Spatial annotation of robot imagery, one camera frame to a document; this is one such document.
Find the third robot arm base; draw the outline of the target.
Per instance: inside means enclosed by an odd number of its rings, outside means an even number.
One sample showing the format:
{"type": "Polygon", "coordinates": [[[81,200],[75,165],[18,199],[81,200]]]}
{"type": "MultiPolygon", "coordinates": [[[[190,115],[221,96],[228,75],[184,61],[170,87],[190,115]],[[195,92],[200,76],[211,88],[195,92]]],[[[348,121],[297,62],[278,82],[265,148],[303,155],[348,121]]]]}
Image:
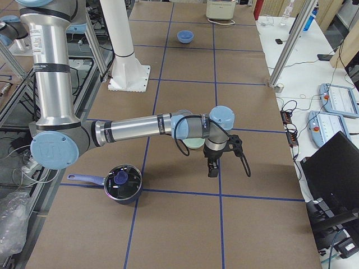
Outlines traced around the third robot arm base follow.
{"type": "Polygon", "coordinates": [[[1,42],[15,56],[33,56],[30,34],[15,15],[1,17],[1,42]]]}

